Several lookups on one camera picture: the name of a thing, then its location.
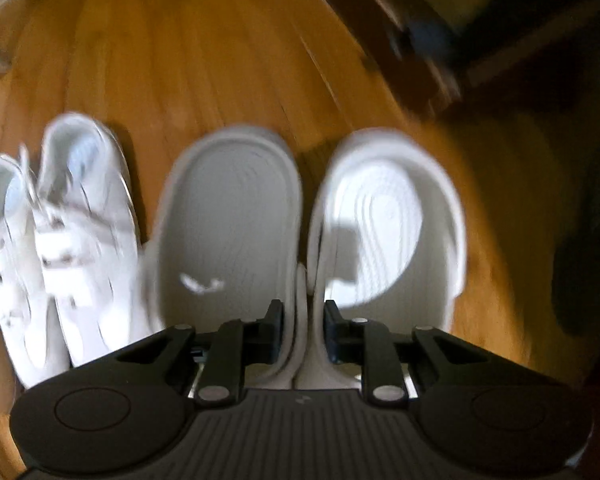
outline silver screw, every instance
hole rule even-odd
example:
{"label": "silver screw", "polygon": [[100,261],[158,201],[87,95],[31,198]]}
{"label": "silver screw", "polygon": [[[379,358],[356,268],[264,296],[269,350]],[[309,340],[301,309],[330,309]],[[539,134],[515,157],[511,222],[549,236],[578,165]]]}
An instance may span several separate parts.
{"label": "silver screw", "polygon": [[229,390],[224,386],[205,386],[198,392],[198,397],[206,402],[218,402],[229,396]]}
{"label": "silver screw", "polygon": [[373,390],[373,395],[376,399],[383,402],[395,402],[404,397],[404,390],[392,384],[385,384]]}

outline wooden floor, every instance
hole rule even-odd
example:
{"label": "wooden floor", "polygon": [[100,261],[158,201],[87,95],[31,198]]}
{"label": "wooden floor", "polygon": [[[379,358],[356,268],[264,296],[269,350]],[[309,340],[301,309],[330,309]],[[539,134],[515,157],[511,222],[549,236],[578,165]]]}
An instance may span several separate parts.
{"label": "wooden floor", "polygon": [[[550,281],[600,139],[597,92],[561,114],[420,123],[365,68],[324,0],[11,0],[0,8],[0,44],[13,57],[0,79],[0,152],[16,155],[24,142],[37,153],[45,124],[64,110],[109,123],[145,237],[173,161],[225,124],[284,137],[305,218],[339,140],[368,126],[405,131],[446,167],[466,211],[468,283],[454,333],[570,383],[589,369],[600,336],[564,335]],[[0,415],[0,471],[14,478],[21,468]]]}

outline ridged insole pattern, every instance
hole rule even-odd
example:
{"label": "ridged insole pattern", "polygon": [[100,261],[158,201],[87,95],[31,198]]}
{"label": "ridged insole pattern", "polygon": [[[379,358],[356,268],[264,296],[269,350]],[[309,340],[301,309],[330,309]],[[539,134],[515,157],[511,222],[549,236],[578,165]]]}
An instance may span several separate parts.
{"label": "ridged insole pattern", "polygon": [[442,194],[427,177],[387,160],[351,168],[327,200],[320,252],[325,300],[349,319],[392,332],[444,320],[450,250]]}
{"label": "ridged insole pattern", "polygon": [[285,301],[297,191],[279,153],[228,143],[192,161],[164,227],[160,304],[167,323],[211,332]]}

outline shoe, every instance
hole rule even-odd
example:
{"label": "shoe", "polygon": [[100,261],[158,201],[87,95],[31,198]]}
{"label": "shoe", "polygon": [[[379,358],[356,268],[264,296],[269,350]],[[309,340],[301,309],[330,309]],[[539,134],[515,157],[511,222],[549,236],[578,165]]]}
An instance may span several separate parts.
{"label": "shoe", "polygon": [[74,366],[134,341],[138,224],[129,189],[106,126],[76,113],[49,124],[34,201],[36,249]]}
{"label": "shoe", "polygon": [[301,211],[298,170],[276,134],[232,126],[185,150],[162,191],[139,277],[151,332],[175,324],[214,332],[231,319],[259,319],[281,300],[280,356],[248,367],[245,381],[290,388],[306,347]]}
{"label": "shoe", "polygon": [[13,368],[30,388],[69,369],[58,313],[36,253],[28,157],[0,155],[0,330]]}
{"label": "shoe", "polygon": [[295,387],[360,387],[360,367],[328,359],[326,300],[346,319],[373,319],[394,333],[415,326],[448,332],[464,288],[465,231],[458,194],[428,153],[397,130],[349,136],[331,159],[310,221],[314,318]]}

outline white sneaker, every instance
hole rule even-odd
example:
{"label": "white sneaker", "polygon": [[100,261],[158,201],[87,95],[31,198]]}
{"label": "white sneaker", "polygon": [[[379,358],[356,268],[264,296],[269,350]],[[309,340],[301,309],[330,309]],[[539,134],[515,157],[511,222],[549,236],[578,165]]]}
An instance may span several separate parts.
{"label": "white sneaker", "polygon": [[23,386],[69,368],[58,314],[36,253],[28,160],[0,155],[0,329]]}
{"label": "white sneaker", "polygon": [[132,342],[138,230],[125,159],[104,125],[75,113],[49,124],[34,217],[45,288],[73,364]]}

